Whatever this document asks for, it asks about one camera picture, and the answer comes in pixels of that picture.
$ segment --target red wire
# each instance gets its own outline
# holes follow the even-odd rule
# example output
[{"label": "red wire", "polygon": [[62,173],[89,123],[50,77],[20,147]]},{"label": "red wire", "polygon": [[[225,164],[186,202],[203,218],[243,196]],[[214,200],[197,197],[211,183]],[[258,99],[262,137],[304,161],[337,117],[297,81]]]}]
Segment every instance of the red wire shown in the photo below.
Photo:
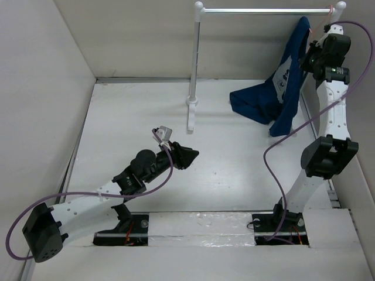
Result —
[{"label": "red wire", "polygon": [[127,238],[126,238],[126,240],[125,240],[125,245],[126,245],[126,244],[128,243],[128,241],[129,241],[129,234],[131,233],[131,230],[133,229],[133,225],[134,225],[134,222],[131,223],[130,228],[129,228],[128,232],[127,232]]},{"label": "red wire", "polygon": [[329,5],[329,8],[330,8],[330,12],[328,13],[327,17],[325,17],[324,20],[322,20],[321,23],[314,30],[309,28],[310,33],[311,33],[310,42],[313,42],[313,39],[315,37],[315,33],[321,28],[322,24],[324,24],[330,18],[331,14],[333,13],[333,5]]},{"label": "red wire", "polygon": [[302,239],[301,239],[301,236],[300,236],[300,234],[299,234],[299,231],[298,231],[297,227],[295,227],[294,225],[293,225],[293,227],[294,227],[294,229],[296,230],[296,232],[297,232],[297,234],[298,234],[299,243],[300,243],[301,245],[303,245],[303,244],[302,244]]}]

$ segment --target white wall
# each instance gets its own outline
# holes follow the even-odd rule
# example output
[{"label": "white wall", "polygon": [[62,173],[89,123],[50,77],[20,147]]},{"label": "white wall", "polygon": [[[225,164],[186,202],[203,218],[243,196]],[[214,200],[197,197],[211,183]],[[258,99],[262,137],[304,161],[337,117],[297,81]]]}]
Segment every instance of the white wall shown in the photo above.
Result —
[{"label": "white wall", "polygon": [[[373,0],[347,0],[342,19],[356,20],[365,25],[375,37],[375,2]],[[352,39],[352,46],[344,62],[350,68],[353,85],[362,73],[369,59],[370,44],[367,35],[360,28],[343,25],[345,34]],[[347,98],[347,124],[353,141],[359,142],[358,158],[352,160],[333,182],[342,207],[352,210],[358,228],[363,250],[375,276],[375,95],[372,66],[367,77]],[[307,99],[313,115],[319,111],[319,101],[314,83],[309,83]]]},{"label": "white wall", "polygon": [[[324,8],[330,0],[202,0],[207,8]],[[55,0],[97,76],[190,77],[195,0]],[[311,17],[312,25],[323,16]],[[265,79],[299,16],[204,17],[199,77]]]},{"label": "white wall", "polygon": [[[58,191],[95,78],[52,0],[0,1],[0,38],[0,280],[9,281],[23,262],[6,254],[6,232]],[[21,236],[17,228],[12,245],[25,256]]]}]

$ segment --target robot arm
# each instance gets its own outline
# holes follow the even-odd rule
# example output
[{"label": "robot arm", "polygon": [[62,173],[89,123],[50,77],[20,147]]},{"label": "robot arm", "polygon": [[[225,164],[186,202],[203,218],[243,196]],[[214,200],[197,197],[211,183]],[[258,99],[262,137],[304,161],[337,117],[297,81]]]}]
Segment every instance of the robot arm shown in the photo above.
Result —
[{"label": "robot arm", "polygon": [[[170,148],[173,167],[187,169],[199,152],[177,142],[171,143],[171,132],[161,126],[156,134]],[[142,150],[122,173],[96,190],[99,196],[82,196],[50,207],[45,203],[36,206],[22,230],[34,260],[44,262],[68,243],[95,232],[115,227],[127,231],[132,223],[132,215],[124,203],[131,198],[105,195],[143,193],[146,190],[145,183],[153,181],[170,166],[164,150],[157,154],[151,150]]]},{"label": "robot arm", "polygon": [[349,69],[341,65],[349,51],[350,38],[343,35],[339,25],[327,26],[325,32],[319,41],[311,43],[300,61],[301,69],[313,73],[320,111],[339,103],[321,116],[319,137],[303,151],[301,172],[286,194],[288,218],[293,223],[302,217],[306,203],[323,181],[341,173],[358,151],[358,143],[350,140],[346,103],[341,100],[349,84]]}]

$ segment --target screw hole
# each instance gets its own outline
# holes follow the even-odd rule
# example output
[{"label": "screw hole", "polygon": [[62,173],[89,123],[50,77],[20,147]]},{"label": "screw hole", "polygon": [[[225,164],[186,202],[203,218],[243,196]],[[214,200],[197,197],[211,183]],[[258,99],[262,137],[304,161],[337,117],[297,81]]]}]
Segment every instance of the screw hole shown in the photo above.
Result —
[{"label": "screw hole", "polygon": [[260,220],[258,218],[253,219],[253,226],[260,227]]}]

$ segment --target blue cloth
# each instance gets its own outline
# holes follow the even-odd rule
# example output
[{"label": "blue cloth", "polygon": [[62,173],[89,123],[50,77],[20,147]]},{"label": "blue cloth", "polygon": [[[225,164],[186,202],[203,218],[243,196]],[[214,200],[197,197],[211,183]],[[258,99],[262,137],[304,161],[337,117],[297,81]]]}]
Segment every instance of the blue cloth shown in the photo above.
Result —
[{"label": "blue cloth", "polygon": [[278,69],[265,83],[230,93],[234,112],[262,124],[275,120],[271,136],[291,131],[303,75],[298,60],[305,55],[309,28],[309,20],[302,17],[289,38]]}]

